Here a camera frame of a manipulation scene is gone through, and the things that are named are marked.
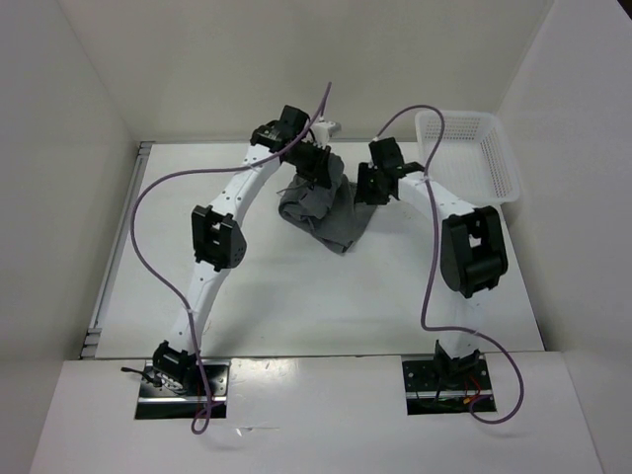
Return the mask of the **grey shorts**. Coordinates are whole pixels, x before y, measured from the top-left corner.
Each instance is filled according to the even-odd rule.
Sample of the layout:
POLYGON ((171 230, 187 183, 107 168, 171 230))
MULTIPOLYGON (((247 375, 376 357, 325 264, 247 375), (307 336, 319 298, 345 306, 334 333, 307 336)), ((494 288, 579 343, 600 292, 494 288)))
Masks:
POLYGON ((349 180, 336 154, 329 158, 329 177, 331 187, 325 189, 295 174, 282 191, 278 214, 328 250, 344 255, 359 241, 377 206, 355 202, 356 183, 349 180))

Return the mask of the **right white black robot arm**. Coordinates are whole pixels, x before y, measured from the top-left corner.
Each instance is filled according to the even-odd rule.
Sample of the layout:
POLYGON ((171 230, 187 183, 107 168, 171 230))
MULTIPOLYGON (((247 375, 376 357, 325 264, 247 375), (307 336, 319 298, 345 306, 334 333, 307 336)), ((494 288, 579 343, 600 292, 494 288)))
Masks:
POLYGON ((454 388, 478 364, 474 321, 482 315, 482 296, 508 271, 509 260, 500 215, 492 206, 477 207, 428 176, 419 162, 405 162, 395 138, 369 143, 371 160, 357 169, 357 203, 386 205, 397 199, 411 205, 433 225, 431 270, 422 302, 421 325, 438 334, 433 374, 454 388), (438 277, 453 292, 458 308, 437 326, 428 325, 431 296, 438 277))

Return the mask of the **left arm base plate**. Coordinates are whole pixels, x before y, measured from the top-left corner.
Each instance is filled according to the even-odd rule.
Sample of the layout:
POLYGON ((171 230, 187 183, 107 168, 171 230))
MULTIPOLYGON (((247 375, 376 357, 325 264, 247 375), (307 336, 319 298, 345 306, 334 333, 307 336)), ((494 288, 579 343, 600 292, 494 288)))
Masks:
MULTIPOLYGON (((224 419, 227 409, 230 362, 228 360, 207 361, 204 364, 204 369, 212 395, 213 409, 211 417, 213 419, 224 419)), ((156 383, 149 381, 149 378, 157 378, 150 360, 145 362, 143 371, 146 373, 146 376, 141 379, 139 384, 134 414, 136 420, 190 421, 204 407, 206 396, 201 381, 192 388, 186 390, 178 389, 174 392, 166 382, 158 386, 156 383)))

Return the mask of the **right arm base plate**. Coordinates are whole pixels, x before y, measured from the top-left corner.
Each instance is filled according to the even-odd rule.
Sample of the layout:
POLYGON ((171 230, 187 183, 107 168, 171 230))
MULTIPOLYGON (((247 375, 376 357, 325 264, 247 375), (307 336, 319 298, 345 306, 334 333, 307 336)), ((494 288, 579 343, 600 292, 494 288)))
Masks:
POLYGON ((497 411, 488 365, 479 357, 475 368, 452 381, 443 381, 435 373, 430 355, 403 358, 401 361, 407 413, 417 415, 449 415, 497 411))

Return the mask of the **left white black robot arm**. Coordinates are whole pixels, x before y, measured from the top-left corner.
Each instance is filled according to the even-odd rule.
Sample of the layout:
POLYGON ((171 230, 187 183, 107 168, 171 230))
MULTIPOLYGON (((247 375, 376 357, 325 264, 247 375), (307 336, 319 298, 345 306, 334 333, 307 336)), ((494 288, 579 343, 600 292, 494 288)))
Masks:
POLYGON ((195 264, 189 289, 182 292, 164 277, 159 278, 183 305, 170 336, 152 356, 156 382, 173 393, 210 390, 201 362, 201 335, 220 287, 246 255, 247 242, 241 229, 246 213, 282 163, 296 170, 324 167, 331 138, 324 111, 323 104, 313 115, 284 106, 278 119, 253 131, 242 163, 224 170, 233 176, 221 193, 209 204, 194 207, 195 264))

